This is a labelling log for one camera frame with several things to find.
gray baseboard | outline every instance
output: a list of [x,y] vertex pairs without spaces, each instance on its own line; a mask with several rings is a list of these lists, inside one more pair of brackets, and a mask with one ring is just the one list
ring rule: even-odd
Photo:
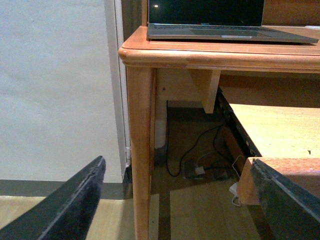
[[[0,179],[0,196],[47,197],[63,183],[63,181]],[[101,199],[123,200],[128,198],[132,198],[131,167],[126,169],[123,183],[104,182],[101,191]]]

desk top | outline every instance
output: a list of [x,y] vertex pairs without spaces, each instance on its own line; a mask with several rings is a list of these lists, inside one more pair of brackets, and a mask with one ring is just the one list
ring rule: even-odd
[[[266,27],[320,39],[320,30]],[[148,40],[145,26],[140,26],[125,41],[119,56],[125,65],[135,67],[320,73],[320,41],[284,44]]]
[[320,158],[320,81],[222,76],[220,87],[263,157]]

floor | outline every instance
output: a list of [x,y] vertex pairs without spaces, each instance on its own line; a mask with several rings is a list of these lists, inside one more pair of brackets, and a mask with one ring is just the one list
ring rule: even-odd
[[[231,168],[232,159],[224,146],[219,116],[199,117],[197,112],[172,108],[169,116],[168,162],[170,171],[178,171],[179,160],[197,141],[183,162],[192,163],[202,157],[199,166],[209,169],[202,179],[172,177],[166,164],[154,169],[151,186],[151,240],[271,240],[270,229],[259,206],[237,207],[232,204],[229,187],[237,181]],[[183,175],[190,176],[182,164]],[[0,228],[37,204],[41,197],[0,197]],[[133,200],[102,199],[91,224],[88,240],[133,240]]]

wooden floor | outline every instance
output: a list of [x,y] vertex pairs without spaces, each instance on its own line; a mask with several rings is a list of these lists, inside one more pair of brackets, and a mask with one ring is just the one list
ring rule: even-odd
[[[169,167],[176,172],[181,155],[203,131],[220,122],[190,120],[176,115],[170,120]],[[185,160],[197,159],[211,152],[216,131],[208,132]],[[221,136],[217,148],[224,155]],[[201,161],[204,166],[230,163],[217,153]],[[165,164],[155,167],[151,186],[150,240],[270,240],[259,207],[236,207],[229,187],[236,181],[235,172],[227,170],[229,179],[213,180],[211,171],[204,179],[183,179],[169,176]],[[0,197],[0,228],[33,207],[41,197]],[[101,199],[91,224],[88,240],[133,240],[133,200]]]

wooden desk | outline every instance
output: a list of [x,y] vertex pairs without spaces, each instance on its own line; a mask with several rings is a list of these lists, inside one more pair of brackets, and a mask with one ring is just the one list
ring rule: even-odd
[[[317,30],[303,27],[273,28],[320,39],[320,31]],[[146,33],[146,27],[139,27],[119,49],[119,56],[127,66],[137,240],[148,239],[157,68],[194,69],[190,71],[193,76],[212,70],[209,78],[214,83],[219,82],[219,78],[214,76],[223,70],[320,73],[320,43],[286,45],[149,41]]]

